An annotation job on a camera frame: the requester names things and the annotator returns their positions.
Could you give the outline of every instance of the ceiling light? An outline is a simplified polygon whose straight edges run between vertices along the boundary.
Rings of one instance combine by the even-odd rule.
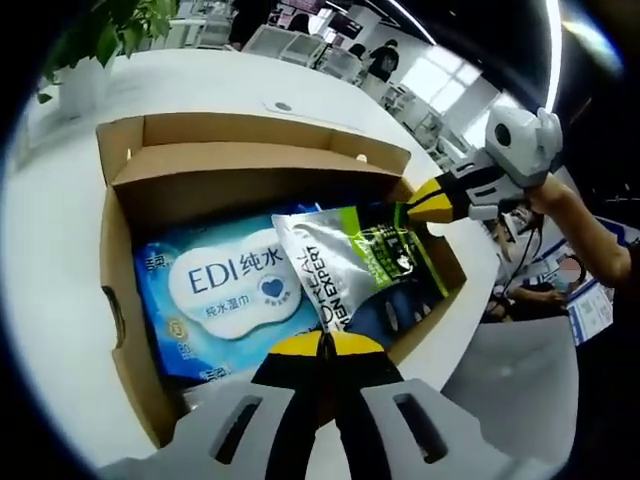
[[[553,111],[558,97],[560,85],[560,70],[562,67],[562,23],[558,0],[546,0],[547,15],[549,17],[549,37],[551,39],[551,68],[549,71],[549,90],[545,110]]]
[[[434,45],[438,44],[436,40],[429,34],[429,32],[425,30],[422,24],[413,15],[411,15],[407,11],[407,9],[405,9],[402,5],[400,5],[400,3],[398,3],[396,0],[386,0],[386,1],[389,2],[391,5],[393,5],[395,9],[398,10],[407,20],[413,23],[416,26],[416,28],[420,30],[420,33],[422,33],[427,38],[427,40],[429,40]],[[366,2],[372,7],[374,7],[376,10],[378,10],[379,12],[383,12],[385,15],[387,15],[381,8],[379,8],[376,4],[371,2],[371,0],[366,0]]]
[[[325,4],[326,4],[326,5],[329,5],[330,7],[335,8],[336,10],[340,10],[342,13],[349,13],[349,12],[347,12],[344,8],[342,8],[342,7],[341,7],[341,6],[339,6],[339,5],[336,5],[336,4],[335,4],[335,3],[333,3],[333,2],[325,2]]]

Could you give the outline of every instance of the white table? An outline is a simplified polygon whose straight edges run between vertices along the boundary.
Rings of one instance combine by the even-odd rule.
[[[292,113],[276,112],[272,105],[279,101],[292,106]],[[38,107],[33,158],[9,179],[3,204],[8,327],[43,408],[95,465],[146,456],[153,447],[110,354],[116,336],[99,284],[105,187],[94,128],[120,117],[174,111],[260,114],[357,132],[410,150],[405,176],[412,185],[439,173],[413,138],[352,85],[235,52],[161,50],[119,58],[107,105],[98,113],[63,123],[56,118],[55,101]],[[498,262],[477,224],[462,221],[436,230],[447,237],[468,281],[400,371],[440,389],[478,325]],[[311,477],[327,474],[326,468],[335,469],[335,478],[346,476],[333,430],[319,433]],[[334,455],[342,457],[334,460]]]

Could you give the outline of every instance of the window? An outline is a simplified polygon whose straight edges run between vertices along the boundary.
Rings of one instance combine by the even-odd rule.
[[[336,38],[336,32],[334,32],[333,30],[327,30],[326,32],[324,32],[322,38],[324,38],[324,41],[327,43],[333,43]]]
[[[318,12],[318,15],[310,15],[309,17],[309,33],[311,35],[319,33],[325,22],[331,16],[333,10],[330,8],[323,8]]]
[[[460,80],[465,85],[469,86],[473,82],[475,82],[478,77],[482,74],[480,70],[470,64],[465,64],[458,70],[456,73],[456,78]]]
[[[427,58],[449,73],[454,73],[464,62],[455,53],[438,46],[429,49]]]
[[[447,83],[438,94],[431,100],[431,106],[438,112],[444,113],[449,107],[456,103],[465,91],[465,86],[456,80]]]
[[[402,83],[443,114],[480,75],[473,65],[436,46],[416,60]]]
[[[431,103],[433,97],[442,90],[451,76],[426,58],[419,58],[405,75],[402,83],[413,90],[425,102]]]
[[[484,147],[485,133],[484,131],[487,128],[487,123],[489,123],[489,111],[487,110],[483,113],[480,118],[478,118],[475,122],[473,122],[467,131],[464,132],[464,139],[469,142],[470,145],[476,148]]]

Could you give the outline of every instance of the black cable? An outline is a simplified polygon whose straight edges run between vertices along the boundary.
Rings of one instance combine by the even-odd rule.
[[[507,298],[507,291],[511,286],[511,284],[513,283],[513,281],[515,280],[515,278],[518,276],[518,273],[520,273],[520,270],[522,269],[522,267],[524,266],[524,261],[527,258],[527,254],[529,253],[529,247],[531,246],[531,242],[533,241],[533,236],[535,235],[536,232],[539,232],[540,244],[538,245],[538,249],[536,250],[536,253],[533,255],[533,258],[536,258],[536,256],[540,253],[540,249],[542,248],[542,227],[534,228],[533,230],[531,230],[531,235],[529,235],[529,240],[527,241],[527,246],[524,249],[524,254],[522,255],[522,259],[520,260],[520,264],[518,265],[518,268],[516,268],[511,274],[511,277],[509,278],[509,281],[505,285],[504,290],[502,291],[502,294],[498,298],[496,298],[496,305],[491,310],[486,312],[487,315],[491,315],[494,312],[494,310],[500,306],[500,300],[504,300]]]

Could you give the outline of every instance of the human arm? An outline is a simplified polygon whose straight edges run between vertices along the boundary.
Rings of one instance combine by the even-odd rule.
[[[566,295],[563,295],[557,290],[551,290],[549,292],[534,292],[533,290],[528,290],[523,287],[518,287],[509,293],[509,298],[515,301],[553,303],[556,305],[565,305],[567,303]]]
[[[558,225],[569,245],[594,277],[610,287],[624,286],[631,275],[629,250],[587,210],[580,197],[553,175],[527,191],[535,210]]]
[[[507,262],[511,262],[511,255],[509,254],[509,242],[507,242],[507,234],[504,231],[504,226],[500,223],[496,225],[496,240],[498,245],[500,246],[500,251],[502,252],[502,256],[507,260]]]

